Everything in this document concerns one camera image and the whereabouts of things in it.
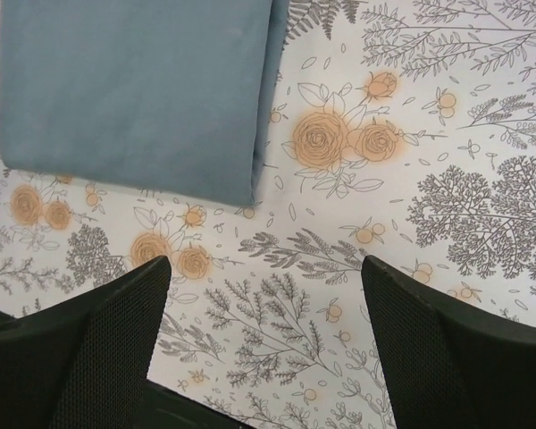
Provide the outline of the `blue-grey t shirt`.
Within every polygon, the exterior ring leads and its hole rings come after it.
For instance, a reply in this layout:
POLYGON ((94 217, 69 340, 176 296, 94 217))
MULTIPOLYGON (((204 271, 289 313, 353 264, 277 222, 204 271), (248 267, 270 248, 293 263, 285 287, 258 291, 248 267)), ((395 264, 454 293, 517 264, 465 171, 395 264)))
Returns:
POLYGON ((0 153, 67 174, 248 206, 285 1, 4 1, 0 153))

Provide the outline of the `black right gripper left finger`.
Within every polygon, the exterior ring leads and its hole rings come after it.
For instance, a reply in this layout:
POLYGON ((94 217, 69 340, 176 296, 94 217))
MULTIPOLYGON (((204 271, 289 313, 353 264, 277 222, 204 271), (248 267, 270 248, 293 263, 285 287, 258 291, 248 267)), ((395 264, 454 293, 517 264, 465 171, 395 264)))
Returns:
POLYGON ((0 428, 131 428, 172 269, 156 257, 24 317, 0 311, 0 428))

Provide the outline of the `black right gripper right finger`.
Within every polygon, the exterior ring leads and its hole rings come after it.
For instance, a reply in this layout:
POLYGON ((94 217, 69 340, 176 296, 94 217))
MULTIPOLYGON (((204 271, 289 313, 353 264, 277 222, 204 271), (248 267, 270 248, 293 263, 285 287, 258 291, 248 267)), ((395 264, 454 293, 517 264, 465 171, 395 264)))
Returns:
POLYGON ((399 428, 536 428, 536 327, 426 286, 378 257, 361 277, 399 428))

